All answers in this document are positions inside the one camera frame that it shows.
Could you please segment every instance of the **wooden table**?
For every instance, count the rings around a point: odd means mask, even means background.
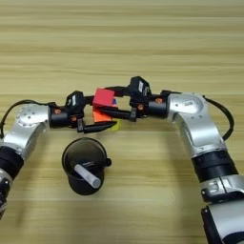
[[[1,116],[19,99],[63,105],[74,90],[92,94],[141,75],[154,92],[199,92],[225,104],[236,120],[227,144],[244,173],[243,16],[242,0],[1,0]],[[225,117],[211,113],[224,132]],[[1,243],[207,243],[205,205],[175,126],[123,121],[119,132],[91,135],[112,159],[93,196],[73,193],[61,167],[80,136],[40,138],[10,192]]]

